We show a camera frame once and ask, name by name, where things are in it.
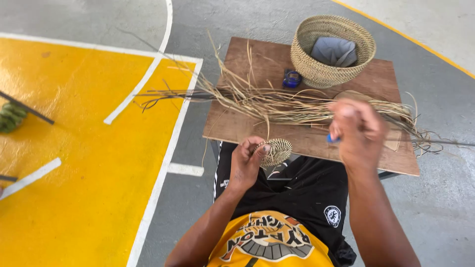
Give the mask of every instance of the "yellow painted line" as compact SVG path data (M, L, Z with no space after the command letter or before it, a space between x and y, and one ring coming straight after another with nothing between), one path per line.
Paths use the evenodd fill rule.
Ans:
M463 73L465 73L465 74L467 74L468 76L470 76L470 77L472 77L473 79L475 79L475 75L473 75L472 73L470 73L468 70L462 68L460 65L458 65L458 64L455 63L454 61L450 60L448 57L443 56L443 55L440 54L439 52L437 52L437 51L435 51L434 49L428 47L427 45L425 45L425 44L423 44L423 43L417 41L416 39L414 39L414 38L412 38L412 37L410 37L410 36L408 36L408 35L406 35L406 34L400 32L399 30L397 30L397 29L395 29L395 28L389 26L388 24L382 22L381 20L379 20L379 19L377 19L377 18L374 18L374 17L372 17L372 16L370 16L370 15L368 15L368 14L366 14L366 13L364 13L364 12L358 10L358 9L355 9L355 8L349 6L349 5L345 4L345 3L342 3L342 2L340 2L340 1L338 1L338 0L332 0L332 1L335 2L335 3L338 3L338 4L342 5L342 6L344 6L344 7L348 8L348 9L350 9L350 10L352 10L352 11L354 11L354 12L356 12L356 13L358 13L358 14L360 14L360 15L362 15L362 16L368 18L368 19L371 19L371 20L373 20L374 22L379 23L379 24L385 26L385 27L388 28L388 29L391 29L392 31L394 31L394 32L396 32L396 33L399 33L399 34L400 34L401 36L403 36L404 38L408 39L409 41L411 41L411 42L413 42L413 43L415 43L415 44L420 45L420 46L423 47L425 50L427 50L427 51L429 51L430 53L432 53L432 54L438 56L438 57L441 58L443 61L449 63L450 65L452 65L452 66L454 66L455 68L459 69L459 70L462 71Z
M138 230L143 235L148 229L141 221L153 215L188 102L162 100L143 114L129 105L113 124L103 119L153 60L0 38L2 90L56 122L29 114L19 129L0 134L0 173L22 179L51 159L62 162L0 200L2 266L127 264ZM167 90L163 79L170 88L189 89L191 73L171 66L176 64L162 59L141 93Z

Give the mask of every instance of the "woven basket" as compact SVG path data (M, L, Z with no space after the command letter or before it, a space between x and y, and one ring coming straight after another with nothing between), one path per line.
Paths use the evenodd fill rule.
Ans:
M310 56L317 38L337 37L356 44L358 60L351 67L332 67ZM376 43L361 25L340 16L321 15L306 18L297 28L290 58L303 82L311 87L325 89L355 78L373 59Z

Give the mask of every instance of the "wooden board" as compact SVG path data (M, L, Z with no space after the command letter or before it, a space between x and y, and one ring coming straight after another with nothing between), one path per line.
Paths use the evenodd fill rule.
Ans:
M252 66L257 87L269 88L270 81L274 88L282 88L284 69L294 69L290 60L290 46L249 40L252 47ZM249 61L247 58L247 39L232 37L224 61L225 66L235 74L247 79ZM296 91L310 88L301 84ZM396 75L391 61L373 59L368 66L353 80L328 89L322 89L328 98L333 98L342 91L354 90L377 98L378 95L388 101L401 103ZM267 138L267 125L232 109L223 107L213 101L208 112L203 137L239 143L249 135ZM326 141L326 132L300 125L270 124L269 139L284 138L292 143L294 153L334 161L340 161L338 147ZM397 151L383 148L379 169L402 174L419 176L414 150L410 136L403 133Z

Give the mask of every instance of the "gray concrete floor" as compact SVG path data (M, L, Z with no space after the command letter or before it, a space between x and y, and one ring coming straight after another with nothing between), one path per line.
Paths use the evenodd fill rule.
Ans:
M399 34L329 0L288 1L181 0L173 2L173 26L166 52L204 58L202 72L212 82L218 65L209 43L222 45L224 58L231 36L290 44L300 21L335 14L363 25L378 45L376 58L391 60L404 103L418 100L420 127L445 138L474 141L475 80ZM163 0L68 2L0 0L0 31L62 38L125 48L150 48L115 27L133 31L160 46L166 21ZM191 103L172 162L201 165L201 137L208 104ZM475 159L467 149L446 146L448 153L418 159L420 177L383 181L393 209L423 266L473 266L475 262ZM183 233L212 204L216 162L208 146L202 177L168 174L138 266L162 265ZM357 251L345 222L344 235ZM361 258L355 266L363 266Z

